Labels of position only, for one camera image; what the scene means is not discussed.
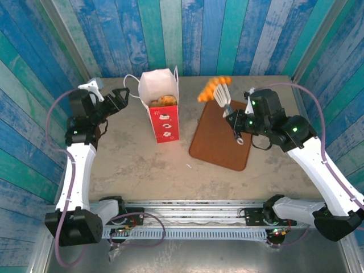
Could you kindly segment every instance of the white spatula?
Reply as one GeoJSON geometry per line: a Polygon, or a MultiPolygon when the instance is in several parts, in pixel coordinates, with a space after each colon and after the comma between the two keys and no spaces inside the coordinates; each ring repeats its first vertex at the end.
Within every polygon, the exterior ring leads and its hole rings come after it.
{"type": "MultiPolygon", "coordinates": [[[[231,103],[231,96],[228,90],[228,86],[226,84],[219,84],[215,91],[214,91],[214,98],[217,101],[217,103],[219,104],[219,106],[221,108],[225,108],[224,113],[222,114],[222,117],[225,118],[228,115],[231,115],[233,113],[233,109],[230,106],[231,103]]],[[[234,133],[235,139],[238,142],[238,144],[243,145],[244,144],[244,140],[238,136],[236,134],[236,132],[234,133]]]]}

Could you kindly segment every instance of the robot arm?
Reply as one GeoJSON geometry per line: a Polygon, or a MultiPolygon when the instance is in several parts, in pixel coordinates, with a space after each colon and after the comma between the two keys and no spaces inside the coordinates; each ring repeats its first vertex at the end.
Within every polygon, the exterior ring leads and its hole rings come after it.
{"type": "MultiPolygon", "coordinates": [[[[120,211],[124,213],[125,206],[121,198],[106,198],[92,210],[89,205],[91,167],[96,156],[98,140],[102,135],[99,125],[106,122],[106,132],[107,118],[124,109],[129,99],[128,88],[114,89],[113,94],[103,97],[99,91],[102,87],[101,80],[93,78],[69,95],[73,116],[67,122],[65,142],[67,151],[76,161],[76,175],[62,226],[60,246],[99,242],[102,237],[102,227],[111,218],[119,215],[120,211]]],[[[61,213],[65,208],[71,174],[72,163],[68,159],[56,211],[45,215],[45,225],[54,237],[61,213]]]]}
{"type": "MultiPolygon", "coordinates": [[[[309,225],[331,241],[337,241],[355,230],[364,219],[364,212],[351,200],[326,168],[321,158],[321,142],[309,122],[299,115],[287,117],[275,91],[264,89],[245,93],[246,110],[236,110],[226,117],[237,137],[241,132],[264,135],[271,144],[295,160],[322,194],[325,202],[292,200],[282,195],[270,198],[264,205],[268,222],[277,218],[292,219],[309,225]]],[[[361,202],[364,196],[344,177],[331,158],[329,164],[344,185],[361,202]]]]}

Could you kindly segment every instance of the brown cutting board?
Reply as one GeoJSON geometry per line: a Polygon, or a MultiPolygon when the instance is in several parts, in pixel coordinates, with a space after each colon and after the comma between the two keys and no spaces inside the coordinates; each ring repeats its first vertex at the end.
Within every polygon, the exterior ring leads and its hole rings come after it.
{"type": "MultiPolygon", "coordinates": [[[[233,110],[245,109],[246,104],[231,101],[233,110]]],[[[209,101],[202,112],[189,154],[212,164],[242,171],[245,169],[251,145],[251,134],[242,134],[244,145],[234,139],[233,131],[222,117],[224,109],[216,101],[209,101]]]]}

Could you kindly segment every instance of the table surface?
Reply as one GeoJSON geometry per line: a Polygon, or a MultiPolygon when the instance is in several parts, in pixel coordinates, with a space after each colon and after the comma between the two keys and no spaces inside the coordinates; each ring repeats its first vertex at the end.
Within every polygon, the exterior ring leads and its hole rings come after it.
{"type": "MultiPolygon", "coordinates": [[[[123,78],[105,78],[101,93],[122,87],[123,78]]],[[[109,128],[98,144],[92,167],[90,200],[121,195],[125,200],[267,199],[277,193],[292,198],[321,198],[304,171],[279,147],[269,151],[251,148],[242,172],[190,157],[188,150],[204,103],[197,96],[209,77],[180,77],[180,140],[157,144],[146,110],[130,97],[126,109],[109,117],[109,128]]],[[[236,76],[229,90],[233,100],[245,101],[243,92],[287,76],[236,76]]],[[[138,83],[126,85],[134,95],[138,83]]],[[[287,115],[298,114],[292,89],[277,87],[287,115]]],[[[259,146],[268,140],[254,136],[259,146]]]]}

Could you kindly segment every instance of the white logo on bag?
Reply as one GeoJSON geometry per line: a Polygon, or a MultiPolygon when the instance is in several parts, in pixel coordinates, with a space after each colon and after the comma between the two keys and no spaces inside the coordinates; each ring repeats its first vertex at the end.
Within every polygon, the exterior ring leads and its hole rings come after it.
{"type": "Polygon", "coordinates": [[[166,115],[166,114],[160,115],[159,119],[162,119],[162,120],[169,119],[169,115],[166,115]]]}

